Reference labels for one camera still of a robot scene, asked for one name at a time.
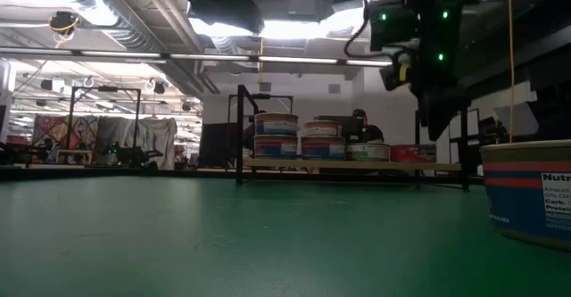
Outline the colourful patchwork cloth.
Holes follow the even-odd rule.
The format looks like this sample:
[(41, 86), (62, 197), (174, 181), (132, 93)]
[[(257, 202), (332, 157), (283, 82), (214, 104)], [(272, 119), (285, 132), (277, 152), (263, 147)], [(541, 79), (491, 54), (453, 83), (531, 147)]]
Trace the colourful patchwork cloth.
[(69, 127), (68, 116), (37, 115), (33, 123), (31, 144), (40, 146), (46, 139), (65, 149), (93, 150), (95, 148), (98, 121), (96, 116), (73, 117)]

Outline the pale green label tuna can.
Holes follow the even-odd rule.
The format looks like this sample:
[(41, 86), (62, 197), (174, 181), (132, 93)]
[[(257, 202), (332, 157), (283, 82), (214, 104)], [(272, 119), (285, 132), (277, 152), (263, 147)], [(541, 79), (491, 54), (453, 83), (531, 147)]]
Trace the pale green label tuna can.
[(348, 144), (346, 154), (349, 161), (389, 161), (390, 146), (371, 143)]

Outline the silver ceiling duct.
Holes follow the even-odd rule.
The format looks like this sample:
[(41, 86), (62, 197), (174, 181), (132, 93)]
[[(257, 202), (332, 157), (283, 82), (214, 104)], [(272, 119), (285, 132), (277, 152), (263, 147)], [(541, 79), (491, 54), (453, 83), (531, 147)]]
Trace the silver ceiling duct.
[(187, 0), (66, 0), (82, 19), (134, 51), (201, 52)]

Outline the grey ceiling box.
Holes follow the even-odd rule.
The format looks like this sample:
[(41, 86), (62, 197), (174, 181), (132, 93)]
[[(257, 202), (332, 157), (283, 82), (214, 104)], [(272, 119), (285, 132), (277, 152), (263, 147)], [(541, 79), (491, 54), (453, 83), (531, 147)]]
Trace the grey ceiling box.
[(318, 0), (288, 0), (287, 15), (296, 21), (318, 21)]

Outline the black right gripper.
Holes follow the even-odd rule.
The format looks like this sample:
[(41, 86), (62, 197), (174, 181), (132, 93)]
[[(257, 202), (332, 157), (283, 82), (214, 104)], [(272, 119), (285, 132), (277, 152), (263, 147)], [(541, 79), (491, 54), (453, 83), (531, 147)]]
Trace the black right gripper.
[[(459, 24), (436, 24), (420, 33), (419, 63), (425, 81), (431, 86), (456, 86), (456, 60), (459, 50)], [(461, 87), (436, 87), (420, 98), (421, 126), (430, 141), (437, 141), (459, 111), (467, 108), (467, 95)]]

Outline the black background panel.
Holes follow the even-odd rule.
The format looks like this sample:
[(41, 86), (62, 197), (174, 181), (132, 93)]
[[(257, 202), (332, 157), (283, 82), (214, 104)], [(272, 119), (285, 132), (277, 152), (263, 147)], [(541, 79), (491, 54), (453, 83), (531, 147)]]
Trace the black background panel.
[(204, 124), (199, 147), (200, 168), (231, 168), (236, 160), (236, 123)]

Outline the person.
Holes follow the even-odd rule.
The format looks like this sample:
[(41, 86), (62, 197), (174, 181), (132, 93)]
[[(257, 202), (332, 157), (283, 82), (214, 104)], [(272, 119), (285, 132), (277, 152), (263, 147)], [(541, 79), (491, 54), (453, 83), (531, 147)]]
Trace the person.
[(368, 116), (364, 110), (354, 109), (352, 116), (353, 118), (362, 120), (362, 138), (366, 143), (383, 144), (385, 142), (384, 134), (381, 129), (375, 125), (368, 124)]

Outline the green table mat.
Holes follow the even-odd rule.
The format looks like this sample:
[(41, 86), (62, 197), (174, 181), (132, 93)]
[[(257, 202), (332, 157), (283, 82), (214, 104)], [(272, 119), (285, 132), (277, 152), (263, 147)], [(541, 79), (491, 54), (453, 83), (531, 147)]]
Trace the green table mat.
[(95, 177), (0, 183), (0, 297), (571, 297), (571, 253), (481, 187)]

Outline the white draped cloth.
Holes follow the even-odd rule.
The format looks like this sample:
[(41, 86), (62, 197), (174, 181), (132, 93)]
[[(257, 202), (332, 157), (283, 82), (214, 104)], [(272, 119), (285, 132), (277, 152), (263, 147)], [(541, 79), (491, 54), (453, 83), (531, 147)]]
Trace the white draped cloth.
[[(133, 146), (135, 121), (124, 118), (100, 117), (94, 149), (94, 163), (110, 165), (118, 159), (108, 154), (107, 146), (117, 143), (121, 148)], [(137, 143), (143, 152), (158, 151), (161, 157), (152, 158), (160, 170), (175, 168), (175, 136), (177, 123), (174, 119), (140, 119), (137, 124)]]

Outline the black background frame stand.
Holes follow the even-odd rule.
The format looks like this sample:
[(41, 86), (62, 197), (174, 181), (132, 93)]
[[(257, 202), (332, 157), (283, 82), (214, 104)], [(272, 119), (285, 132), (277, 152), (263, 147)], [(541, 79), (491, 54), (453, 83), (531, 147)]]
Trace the black background frame stand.
[[(73, 119), (74, 119), (74, 109), (75, 104), (80, 101), (81, 97), (76, 97), (76, 93), (79, 90), (85, 91), (87, 94), (94, 90), (94, 87), (72, 87), (71, 88), (71, 95), (70, 95), (70, 108), (69, 108), (69, 115), (68, 115), (68, 127), (66, 130), (66, 139), (65, 139), (65, 149), (71, 151), (71, 134), (73, 132)], [(125, 87), (111, 87), (111, 86), (100, 86), (96, 88), (97, 91), (102, 93), (118, 93), (119, 91), (123, 92), (135, 92), (137, 94), (137, 101), (136, 101), (136, 112), (133, 121), (133, 138), (132, 138), (132, 149), (137, 147), (137, 136), (139, 134), (139, 114), (140, 114), (140, 106), (141, 106), (141, 95), (142, 91), (139, 88), (125, 88)], [(97, 151), (96, 149), (93, 150), (93, 153), (100, 153), (101, 155), (112, 155), (118, 154), (119, 148), (115, 148), (113, 145), (108, 145), (104, 151)]]

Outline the long ceiling light bar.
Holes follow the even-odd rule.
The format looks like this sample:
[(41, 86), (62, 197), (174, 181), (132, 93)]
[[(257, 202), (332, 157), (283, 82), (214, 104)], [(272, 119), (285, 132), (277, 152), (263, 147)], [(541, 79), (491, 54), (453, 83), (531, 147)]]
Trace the long ceiling light bar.
[(165, 63), (166, 61), (201, 61), (201, 62), (274, 62), (327, 66), (383, 68), (389, 66), (389, 61), (371, 61), (354, 59), (311, 58), (290, 56), (259, 56), (247, 54), (173, 54), (173, 53), (143, 53), (121, 51), (96, 51), (78, 49), (31, 48), (0, 46), (0, 56), (21, 59), (78, 61), (89, 62), (127, 62)]

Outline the black yellow ceiling device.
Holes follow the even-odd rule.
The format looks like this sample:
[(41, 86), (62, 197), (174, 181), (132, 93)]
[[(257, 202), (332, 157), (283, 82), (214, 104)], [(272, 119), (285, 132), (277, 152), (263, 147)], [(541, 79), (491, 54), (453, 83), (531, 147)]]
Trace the black yellow ceiling device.
[(63, 36), (69, 36), (79, 24), (79, 17), (72, 12), (58, 11), (53, 15), (49, 22), (48, 27), (54, 33)]

